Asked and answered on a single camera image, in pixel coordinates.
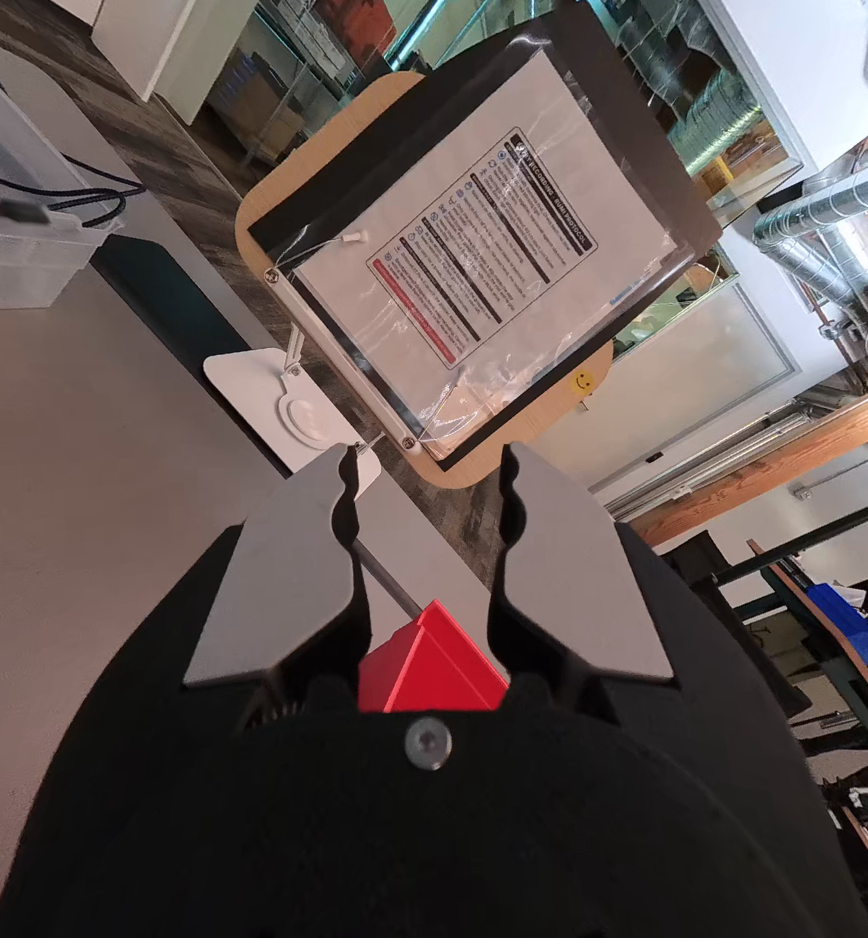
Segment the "blue storage bins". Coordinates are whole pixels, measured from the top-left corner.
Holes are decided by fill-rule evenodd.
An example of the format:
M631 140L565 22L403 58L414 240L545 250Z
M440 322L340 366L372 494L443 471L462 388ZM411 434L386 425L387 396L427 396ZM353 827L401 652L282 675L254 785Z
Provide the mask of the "blue storage bins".
M868 665L868 619L826 583L810 586L806 596L837 627Z

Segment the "white cabinet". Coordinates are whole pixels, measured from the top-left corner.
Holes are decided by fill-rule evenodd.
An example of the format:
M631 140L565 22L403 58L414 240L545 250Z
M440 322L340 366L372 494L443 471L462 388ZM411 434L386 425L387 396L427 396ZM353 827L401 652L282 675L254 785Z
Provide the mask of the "white cabinet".
M148 102L159 96L193 121L255 1L105 1L92 29L97 50Z

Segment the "dark desk mat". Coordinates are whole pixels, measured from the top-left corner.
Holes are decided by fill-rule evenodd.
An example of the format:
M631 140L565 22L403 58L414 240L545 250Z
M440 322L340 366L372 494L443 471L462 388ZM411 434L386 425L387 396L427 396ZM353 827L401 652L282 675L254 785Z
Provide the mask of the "dark desk mat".
M247 352L251 346L167 249L111 234L90 264L281 477L288 478L287 464L213 386L203 368L207 358Z

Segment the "black usb-c cable silver plug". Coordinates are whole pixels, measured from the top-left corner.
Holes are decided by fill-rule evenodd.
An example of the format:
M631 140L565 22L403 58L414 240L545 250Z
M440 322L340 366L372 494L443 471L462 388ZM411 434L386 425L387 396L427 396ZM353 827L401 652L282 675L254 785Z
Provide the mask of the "black usb-c cable silver plug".
M62 152L61 155L66 162L77 169L91 172L102 179L121 185L122 188L119 190L111 187L84 187L75 190L47 190L18 184L0 177L0 186L9 191L51 200L56 199L56 202L45 205L13 199L0 199L0 218L23 224L49 225L50 215L58 213L62 209L95 205L104 200L114 201L115 205L110 210L81 222L81 227L84 229L101 229L120 218L130 200L148 192L148 187L139 181L101 170L65 152Z

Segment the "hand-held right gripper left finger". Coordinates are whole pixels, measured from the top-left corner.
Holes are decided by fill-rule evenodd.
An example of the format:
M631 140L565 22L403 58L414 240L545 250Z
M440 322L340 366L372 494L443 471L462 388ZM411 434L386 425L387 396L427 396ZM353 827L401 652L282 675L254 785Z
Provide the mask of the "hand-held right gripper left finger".
M183 686L255 683L303 704L317 682L357 704L372 639L358 490L357 449L336 444L248 516Z

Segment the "wooden ceiling beam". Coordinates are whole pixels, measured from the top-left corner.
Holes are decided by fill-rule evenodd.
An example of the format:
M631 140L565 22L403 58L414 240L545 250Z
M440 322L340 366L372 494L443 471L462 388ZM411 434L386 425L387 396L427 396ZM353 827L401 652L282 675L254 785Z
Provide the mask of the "wooden ceiling beam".
M781 446L645 512L630 527L651 547L664 544L868 444L868 394L804 428Z

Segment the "wooden board with instruction sheet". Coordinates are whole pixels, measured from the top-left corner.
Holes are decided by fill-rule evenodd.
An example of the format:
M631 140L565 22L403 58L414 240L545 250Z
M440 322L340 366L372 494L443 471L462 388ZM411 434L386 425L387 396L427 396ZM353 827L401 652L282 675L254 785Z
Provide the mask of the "wooden board with instruction sheet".
M721 228L592 7L374 81L244 198L247 267L413 471L475 485Z

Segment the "red plastic bin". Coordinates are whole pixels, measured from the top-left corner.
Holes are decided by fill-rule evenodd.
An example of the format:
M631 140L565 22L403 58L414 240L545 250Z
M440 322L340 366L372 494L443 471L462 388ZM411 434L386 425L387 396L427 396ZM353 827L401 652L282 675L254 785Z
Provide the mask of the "red plastic bin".
M360 663L362 713L497 709L509 681L437 600Z

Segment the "silver air duct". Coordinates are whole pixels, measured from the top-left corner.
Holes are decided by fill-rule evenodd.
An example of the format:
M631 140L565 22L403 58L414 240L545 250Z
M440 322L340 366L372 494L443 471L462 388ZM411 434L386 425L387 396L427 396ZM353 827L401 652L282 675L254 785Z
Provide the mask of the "silver air duct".
M762 214L753 241L788 273L841 307L868 355L868 161L848 154L804 184L803 195Z

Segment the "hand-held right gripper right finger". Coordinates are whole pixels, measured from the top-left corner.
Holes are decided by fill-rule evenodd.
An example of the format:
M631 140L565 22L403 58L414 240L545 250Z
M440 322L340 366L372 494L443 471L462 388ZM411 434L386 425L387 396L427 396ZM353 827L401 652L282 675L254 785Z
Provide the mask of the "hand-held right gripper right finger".
M504 447L498 481L487 640L510 678L536 674L565 704L599 678L670 684L674 670L612 517L521 442Z

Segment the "clear plastic bin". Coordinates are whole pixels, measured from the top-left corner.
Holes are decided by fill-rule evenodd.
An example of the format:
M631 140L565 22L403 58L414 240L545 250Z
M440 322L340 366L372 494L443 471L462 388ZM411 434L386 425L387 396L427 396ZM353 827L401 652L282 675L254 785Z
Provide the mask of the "clear plastic bin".
M88 183L64 160L17 104L0 88L0 177L47 190L98 187ZM12 192L0 186L0 199L45 205L56 199ZM114 201L62 209L49 225L23 224L0 218L0 310L49 307L71 279L90 261L119 218L101 229L84 229L83 220L110 210Z

